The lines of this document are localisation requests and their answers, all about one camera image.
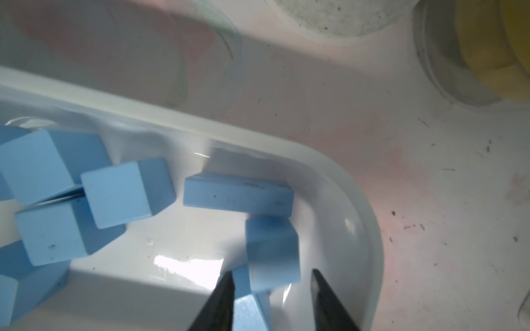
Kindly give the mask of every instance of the rectangular blue block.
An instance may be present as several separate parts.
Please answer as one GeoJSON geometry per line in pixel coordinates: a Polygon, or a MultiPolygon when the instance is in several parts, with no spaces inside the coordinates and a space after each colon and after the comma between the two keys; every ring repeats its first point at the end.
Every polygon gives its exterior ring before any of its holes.
{"type": "Polygon", "coordinates": [[[81,174],[110,166],[98,135],[39,130],[0,145],[0,173],[20,204],[82,190],[81,174]]]}
{"type": "Polygon", "coordinates": [[[291,216],[294,192],[285,182],[200,173],[186,178],[184,205],[291,216]]]}
{"type": "Polygon", "coordinates": [[[235,285],[232,331],[270,331],[269,295],[251,292],[247,265],[232,270],[232,277],[235,285]]]}
{"type": "MultiPolygon", "coordinates": [[[[8,141],[27,135],[29,130],[13,126],[0,126],[0,145],[8,141]]],[[[13,193],[9,188],[4,176],[0,173],[0,201],[14,199],[13,193]]]]}
{"type": "Polygon", "coordinates": [[[176,200],[162,157],[89,171],[81,181],[100,229],[155,216],[176,200]]]}
{"type": "Polygon", "coordinates": [[[33,265],[91,255],[125,232],[125,225],[98,229],[84,196],[19,211],[15,222],[33,265]]]}
{"type": "Polygon", "coordinates": [[[59,291],[70,261],[31,265],[21,241],[0,248],[0,327],[7,327],[59,291]]]}
{"type": "Polygon", "coordinates": [[[288,218],[248,219],[245,236],[252,292],[271,291],[300,281],[298,234],[288,218]]]}

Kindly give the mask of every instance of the dirt speck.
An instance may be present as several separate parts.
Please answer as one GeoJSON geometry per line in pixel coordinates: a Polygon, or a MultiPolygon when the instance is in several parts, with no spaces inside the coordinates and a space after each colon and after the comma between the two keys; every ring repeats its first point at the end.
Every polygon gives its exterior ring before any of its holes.
{"type": "Polygon", "coordinates": [[[427,124],[424,120],[422,120],[421,118],[418,118],[418,121],[422,122],[428,129],[430,129],[429,124],[427,124]]]}

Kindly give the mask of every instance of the block face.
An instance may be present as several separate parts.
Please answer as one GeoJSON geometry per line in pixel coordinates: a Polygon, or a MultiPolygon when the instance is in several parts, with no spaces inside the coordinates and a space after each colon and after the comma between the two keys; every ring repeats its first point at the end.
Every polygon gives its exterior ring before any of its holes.
{"type": "Polygon", "coordinates": [[[83,196],[19,211],[15,221],[33,265],[88,256],[125,232],[97,229],[83,196]]]}
{"type": "Polygon", "coordinates": [[[176,200],[171,175],[163,157],[138,161],[151,213],[158,214],[176,200]]]}
{"type": "Polygon", "coordinates": [[[0,327],[9,326],[59,291],[70,261],[32,266],[21,241],[0,248],[0,327]]]}
{"type": "Polygon", "coordinates": [[[186,178],[184,205],[289,217],[294,191],[285,182],[200,173],[186,178]]]}
{"type": "Polygon", "coordinates": [[[267,293],[254,294],[250,291],[249,267],[232,270],[234,279],[233,331],[270,331],[270,300],[267,293]]]}
{"type": "Polygon", "coordinates": [[[62,130],[48,133],[75,184],[81,184],[82,173],[112,165],[98,135],[62,130]]]}
{"type": "Polygon", "coordinates": [[[81,187],[80,172],[111,165],[97,135],[40,130],[0,145],[0,172],[19,203],[60,198],[81,187]]]}
{"type": "Polygon", "coordinates": [[[86,172],[81,179],[100,229],[154,216],[176,200],[164,158],[86,172]]]}
{"type": "Polygon", "coordinates": [[[15,214],[16,227],[33,265],[87,256],[72,200],[15,214]]]}
{"type": "Polygon", "coordinates": [[[81,179],[98,228],[152,216],[137,162],[86,172],[81,179]]]}
{"type": "MultiPolygon", "coordinates": [[[[29,131],[24,128],[0,126],[0,145],[23,135],[27,135],[28,133],[29,131]]],[[[5,181],[4,176],[0,173],[0,201],[11,200],[14,198],[15,197],[5,181]]]]}
{"type": "Polygon", "coordinates": [[[125,225],[98,229],[86,198],[78,203],[74,212],[76,214],[77,225],[83,237],[83,242],[85,243],[86,252],[89,255],[99,251],[125,233],[125,225]]]}
{"type": "Polygon", "coordinates": [[[232,270],[232,278],[235,285],[234,299],[245,297],[251,293],[248,265],[232,270]]]}
{"type": "Polygon", "coordinates": [[[298,234],[289,219],[248,219],[245,236],[252,292],[266,292],[300,281],[298,234]]]}
{"type": "Polygon", "coordinates": [[[7,327],[11,323],[18,286],[17,280],[0,274],[0,327],[7,327]]]}
{"type": "Polygon", "coordinates": [[[15,199],[15,196],[11,192],[9,185],[4,179],[4,176],[0,173],[0,201],[6,201],[15,199]]]}
{"type": "Polygon", "coordinates": [[[270,320],[263,312],[258,296],[248,296],[234,300],[234,321],[232,331],[270,331],[270,320]]]}
{"type": "Polygon", "coordinates": [[[28,133],[30,133],[29,130],[25,128],[0,126],[0,145],[23,135],[27,135],[28,133]]]}

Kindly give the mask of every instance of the yellow object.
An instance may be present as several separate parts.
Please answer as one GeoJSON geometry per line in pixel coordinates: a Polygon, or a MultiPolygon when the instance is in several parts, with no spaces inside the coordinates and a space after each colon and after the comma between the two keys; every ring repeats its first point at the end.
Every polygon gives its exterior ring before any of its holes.
{"type": "Polygon", "coordinates": [[[530,74],[530,0],[500,0],[499,4],[511,49],[530,74]]]}
{"type": "Polygon", "coordinates": [[[524,44],[530,33],[524,26],[530,23],[521,23],[527,1],[457,0],[455,12],[462,57],[475,78],[498,96],[521,102],[530,102],[530,74],[523,66],[530,65],[528,44],[524,44]],[[508,11],[506,20],[500,2],[503,10],[508,11]],[[517,55],[508,41],[505,24],[509,26],[507,30],[511,32],[517,55]]]}

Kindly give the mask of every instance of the white plastic tray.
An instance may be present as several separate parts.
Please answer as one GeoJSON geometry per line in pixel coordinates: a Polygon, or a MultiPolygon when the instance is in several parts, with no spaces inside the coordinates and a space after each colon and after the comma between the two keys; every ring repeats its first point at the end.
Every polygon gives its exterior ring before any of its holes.
{"type": "MultiPolygon", "coordinates": [[[[314,329],[311,269],[369,330],[383,280],[375,215],[352,178],[308,147],[178,111],[0,67],[0,122],[99,134],[114,163],[163,156],[177,201],[96,254],[9,330],[185,330],[226,269],[245,262],[246,214],[182,205],[184,178],[207,170],[287,181],[295,190],[302,281],[271,294],[273,329],[314,329]]],[[[0,202],[0,245],[18,240],[0,202]]]]}

